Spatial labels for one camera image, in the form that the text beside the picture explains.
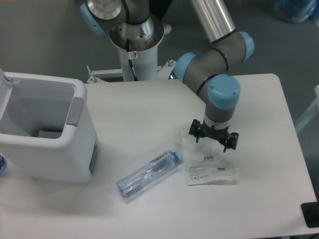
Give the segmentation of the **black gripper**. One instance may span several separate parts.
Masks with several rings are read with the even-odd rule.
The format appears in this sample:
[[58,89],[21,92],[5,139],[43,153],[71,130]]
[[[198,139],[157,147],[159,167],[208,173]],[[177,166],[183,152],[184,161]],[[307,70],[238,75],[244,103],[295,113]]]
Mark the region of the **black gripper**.
[[194,119],[188,134],[195,138],[195,142],[199,142],[200,138],[205,137],[220,142],[224,146],[223,152],[225,153],[228,149],[236,149],[239,138],[239,133],[228,133],[228,129],[229,126],[223,129],[216,129],[214,125],[209,126],[205,121],[201,124],[200,121]]

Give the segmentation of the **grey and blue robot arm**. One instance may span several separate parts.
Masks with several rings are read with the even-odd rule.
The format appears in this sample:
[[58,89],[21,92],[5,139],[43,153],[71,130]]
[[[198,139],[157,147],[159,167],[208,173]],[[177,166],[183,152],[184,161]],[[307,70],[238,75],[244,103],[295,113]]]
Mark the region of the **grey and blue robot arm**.
[[[194,120],[189,134],[196,140],[211,138],[224,149],[235,149],[239,134],[229,132],[240,96],[238,81],[227,74],[254,52],[254,41],[237,31],[221,0],[194,0],[192,6],[212,48],[204,55],[182,55],[173,73],[204,103],[203,121]],[[80,11],[91,30],[108,33],[120,56],[125,81],[158,79],[158,45],[170,26],[162,18],[169,0],[84,0]]]

